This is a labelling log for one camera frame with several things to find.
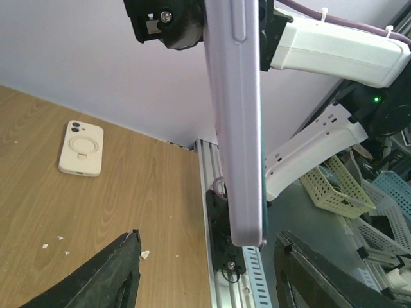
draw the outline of white panel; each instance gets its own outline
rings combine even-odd
[[[138,43],[122,0],[1,2],[3,85],[159,139],[186,146],[197,137],[215,141],[202,44],[177,52],[160,42]],[[299,2],[386,26],[407,0]],[[261,75],[270,153],[301,127],[337,79],[294,71]]]

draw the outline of plastic basket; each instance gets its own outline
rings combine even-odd
[[[393,198],[411,220],[411,187],[393,171],[382,172],[372,183]]]
[[[396,255],[411,254],[411,233],[395,200],[367,181],[363,181],[363,189],[376,207],[369,214],[388,217],[395,238],[395,241],[392,240],[361,218],[354,219],[353,225],[360,231],[367,244]]]
[[[336,156],[326,163],[338,177],[342,193],[334,190],[318,167],[312,169],[300,179],[316,207],[348,218],[357,218],[375,209],[370,198]]]

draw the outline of white debris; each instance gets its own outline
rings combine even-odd
[[[150,254],[150,251],[149,251],[149,250],[147,250],[147,251],[145,251],[145,252],[141,252],[141,258],[142,258],[143,260],[145,260],[145,259],[147,259],[147,257],[148,257],[149,254]]]

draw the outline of green led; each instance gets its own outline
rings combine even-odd
[[[378,104],[379,102],[381,102],[383,99],[381,98],[381,96],[375,96],[373,101],[375,102],[375,104]]]

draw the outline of wooden table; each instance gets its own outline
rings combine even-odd
[[[97,178],[57,169],[72,119],[104,129]],[[0,87],[0,161],[0,307],[24,304],[133,228],[150,251],[136,307],[211,306],[196,153]]]

